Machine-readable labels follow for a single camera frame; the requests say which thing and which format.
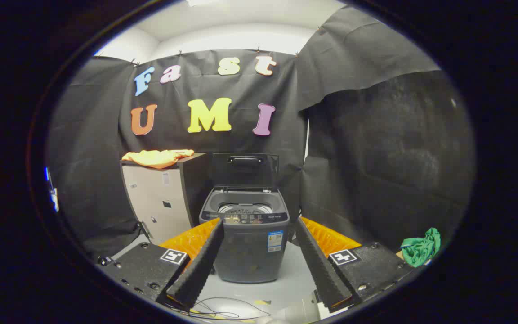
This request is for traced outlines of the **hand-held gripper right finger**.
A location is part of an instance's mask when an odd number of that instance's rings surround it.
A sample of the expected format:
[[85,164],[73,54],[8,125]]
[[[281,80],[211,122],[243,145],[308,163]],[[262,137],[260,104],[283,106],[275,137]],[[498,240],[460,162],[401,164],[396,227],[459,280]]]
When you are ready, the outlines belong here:
[[305,217],[297,219],[295,234],[319,299],[331,312],[385,294],[413,271],[383,244],[356,242]]

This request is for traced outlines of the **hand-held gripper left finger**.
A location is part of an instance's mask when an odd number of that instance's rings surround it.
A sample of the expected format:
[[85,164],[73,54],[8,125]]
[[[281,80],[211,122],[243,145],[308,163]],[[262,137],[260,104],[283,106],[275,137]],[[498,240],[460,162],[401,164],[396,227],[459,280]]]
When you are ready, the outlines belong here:
[[212,219],[160,245],[141,242],[117,258],[97,262],[102,274],[140,299],[189,311],[202,292],[224,239]]

